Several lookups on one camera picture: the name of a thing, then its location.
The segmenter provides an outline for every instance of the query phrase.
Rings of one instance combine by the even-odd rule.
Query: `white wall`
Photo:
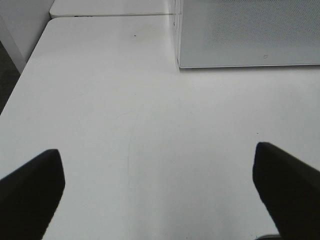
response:
[[[19,72],[51,19],[54,0],[0,0],[0,41]]]

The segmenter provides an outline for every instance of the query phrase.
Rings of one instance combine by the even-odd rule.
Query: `white table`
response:
[[[52,18],[127,15],[167,15],[173,0],[55,0]]]
[[[269,141],[320,169],[318,67],[183,70],[168,16],[49,22],[0,116],[0,176],[58,148],[46,240],[253,240]]]

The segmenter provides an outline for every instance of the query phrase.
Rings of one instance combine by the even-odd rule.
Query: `white tabletop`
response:
[[[52,18],[167,15],[168,1],[172,0],[55,0],[50,14]]]
[[[320,69],[179,72],[168,16],[57,18],[0,116],[0,176],[58,148],[46,240],[253,240],[269,141],[320,169]]]

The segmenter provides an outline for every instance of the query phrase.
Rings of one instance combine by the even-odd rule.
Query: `dark floor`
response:
[[[0,114],[13,91],[20,73],[0,42]]]

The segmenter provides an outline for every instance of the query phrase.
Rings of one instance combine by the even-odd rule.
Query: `white box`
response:
[[[318,65],[320,0],[172,0],[181,68]]]

